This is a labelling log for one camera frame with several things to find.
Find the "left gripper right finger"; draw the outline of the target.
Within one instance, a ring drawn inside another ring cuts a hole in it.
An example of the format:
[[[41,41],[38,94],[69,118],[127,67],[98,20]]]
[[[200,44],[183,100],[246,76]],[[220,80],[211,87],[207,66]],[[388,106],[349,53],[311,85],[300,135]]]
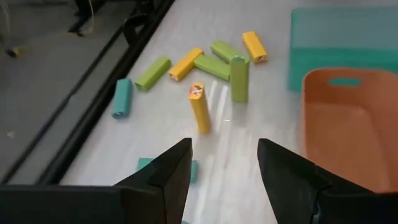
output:
[[[259,140],[257,159],[278,224],[318,224],[317,199],[324,190],[339,194],[370,192],[270,139]]]

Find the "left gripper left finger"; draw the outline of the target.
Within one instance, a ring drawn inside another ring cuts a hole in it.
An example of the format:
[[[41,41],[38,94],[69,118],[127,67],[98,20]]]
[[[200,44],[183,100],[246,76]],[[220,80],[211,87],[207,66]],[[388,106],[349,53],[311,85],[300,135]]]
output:
[[[192,139],[183,138],[116,184],[126,224],[182,224],[192,156]]]

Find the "teal block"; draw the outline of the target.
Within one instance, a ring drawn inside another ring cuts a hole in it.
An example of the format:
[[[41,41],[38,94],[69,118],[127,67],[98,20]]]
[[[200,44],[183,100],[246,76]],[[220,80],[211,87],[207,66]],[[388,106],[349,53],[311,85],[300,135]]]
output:
[[[145,167],[146,165],[150,164],[154,159],[153,158],[145,158],[142,157],[138,160],[138,164],[136,167],[136,170],[139,171],[141,170],[143,167]],[[191,184],[195,184],[197,182],[197,178],[198,178],[198,161],[197,160],[193,160],[192,161],[192,166],[191,166],[191,174],[190,174],[190,183]]]
[[[111,116],[115,119],[125,118],[129,115],[132,102],[132,81],[123,78],[116,82],[114,104]]]

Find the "yellow block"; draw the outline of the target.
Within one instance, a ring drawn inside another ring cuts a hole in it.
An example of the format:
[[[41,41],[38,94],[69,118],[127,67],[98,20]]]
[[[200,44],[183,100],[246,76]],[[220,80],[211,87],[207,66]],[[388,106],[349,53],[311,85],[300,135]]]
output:
[[[190,100],[199,132],[209,133],[211,130],[211,120],[206,101],[204,84],[192,83],[188,99]]]
[[[188,54],[180,59],[169,71],[169,77],[176,82],[185,78],[185,76],[193,69],[194,60],[203,55],[204,51],[200,48],[193,48]]]
[[[267,52],[257,34],[254,31],[243,33],[243,42],[254,63],[267,61]]]

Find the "green block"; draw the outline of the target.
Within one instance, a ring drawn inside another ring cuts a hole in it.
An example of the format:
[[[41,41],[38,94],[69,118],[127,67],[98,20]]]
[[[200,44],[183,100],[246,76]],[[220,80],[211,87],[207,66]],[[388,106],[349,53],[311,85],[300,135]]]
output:
[[[149,91],[170,66],[171,60],[168,57],[159,57],[134,82],[135,85],[141,91]]]
[[[231,99],[247,103],[249,96],[249,61],[241,55],[235,55],[230,61]]]
[[[228,82],[230,79],[229,65],[218,59],[205,55],[199,55],[193,61],[193,63],[196,68],[199,68],[204,72],[210,73],[224,81]]]
[[[235,56],[242,56],[245,62],[249,62],[248,56],[238,51],[229,43],[223,40],[215,40],[211,43],[211,51],[223,59],[225,62],[230,63]]]

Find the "white tabletop sheet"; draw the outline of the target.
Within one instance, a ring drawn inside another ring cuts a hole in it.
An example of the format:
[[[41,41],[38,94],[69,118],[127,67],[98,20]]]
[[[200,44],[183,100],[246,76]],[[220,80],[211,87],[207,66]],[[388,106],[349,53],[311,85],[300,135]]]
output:
[[[182,81],[162,77],[150,91],[135,91],[131,114],[116,120],[107,108],[62,179],[65,185],[111,185],[136,171],[142,157],[156,157],[182,138],[193,140],[198,180],[188,193],[189,224],[276,224],[257,161],[268,138],[301,153],[300,95],[287,88],[290,15],[296,7],[393,6],[396,0],[175,0],[129,72],[135,80],[157,57],[173,62],[214,40],[241,52],[242,34],[254,31],[266,63],[250,68],[249,102],[233,103],[229,84],[200,70]],[[188,94],[202,83],[211,120],[200,133]]]

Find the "small orange plastic bin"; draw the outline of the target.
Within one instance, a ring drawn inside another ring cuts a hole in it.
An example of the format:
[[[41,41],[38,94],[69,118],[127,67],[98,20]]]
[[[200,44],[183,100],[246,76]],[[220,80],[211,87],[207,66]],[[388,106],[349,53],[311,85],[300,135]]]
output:
[[[398,192],[398,75],[328,68],[303,80],[309,160],[373,192]]]

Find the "teal plastic bin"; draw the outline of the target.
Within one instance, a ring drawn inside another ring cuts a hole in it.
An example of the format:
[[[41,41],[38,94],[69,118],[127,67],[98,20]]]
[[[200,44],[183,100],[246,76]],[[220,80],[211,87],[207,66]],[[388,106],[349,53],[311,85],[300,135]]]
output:
[[[318,68],[363,68],[398,74],[398,6],[299,7],[291,13],[287,84],[300,92]]]

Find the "black aluminium table frame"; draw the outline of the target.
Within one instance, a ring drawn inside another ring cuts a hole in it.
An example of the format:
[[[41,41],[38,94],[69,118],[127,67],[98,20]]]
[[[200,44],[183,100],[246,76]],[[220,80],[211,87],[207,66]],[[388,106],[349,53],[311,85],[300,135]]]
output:
[[[123,24],[95,58],[46,125],[47,131],[63,139],[52,144],[37,143],[39,158],[46,163],[33,183],[58,184],[80,152],[92,129],[114,96],[116,82],[127,77],[150,38],[175,0],[134,0],[131,15],[148,15],[146,23],[136,28],[137,40],[129,45]]]

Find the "black frame clamp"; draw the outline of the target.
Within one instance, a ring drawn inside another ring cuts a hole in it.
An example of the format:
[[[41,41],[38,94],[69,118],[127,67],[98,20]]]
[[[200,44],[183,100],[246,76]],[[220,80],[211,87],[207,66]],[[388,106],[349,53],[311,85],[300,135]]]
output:
[[[146,23],[148,18],[147,14],[137,13],[129,16],[123,24],[123,34],[129,45],[133,44],[137,40],[136,28]]]

